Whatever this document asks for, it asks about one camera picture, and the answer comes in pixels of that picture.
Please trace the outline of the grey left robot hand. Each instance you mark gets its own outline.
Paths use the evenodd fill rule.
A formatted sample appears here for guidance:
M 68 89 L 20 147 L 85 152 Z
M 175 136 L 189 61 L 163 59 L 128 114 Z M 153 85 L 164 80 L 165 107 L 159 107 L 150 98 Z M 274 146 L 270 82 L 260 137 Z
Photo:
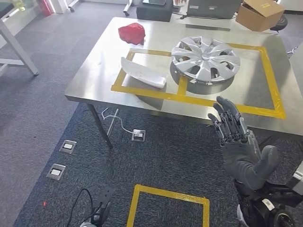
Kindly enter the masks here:
M 104 224 L 107 220 L 107 218 L 110 215 L 111 206 L 112 206 L 112 202 L 109 201 L 109 202 L 107 202 L 107 205 L 105 205 L 104 208 L 102 208 L 101 216 L 100 216 L 101 225 Z

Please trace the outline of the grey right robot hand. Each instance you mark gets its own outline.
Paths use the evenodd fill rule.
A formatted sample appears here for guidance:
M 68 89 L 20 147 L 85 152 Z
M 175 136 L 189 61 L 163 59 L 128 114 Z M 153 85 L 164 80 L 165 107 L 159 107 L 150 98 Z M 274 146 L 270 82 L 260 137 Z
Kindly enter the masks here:
M 212 113 L 215 133 L 222 147 L 225 170 L 231 177 L 252 190 L 258 190 L 280 163 L 277 147 L 267 145 L 260 150 L 253 131 L 230 100 L 217 96 L 213 107 L 220 116 Z

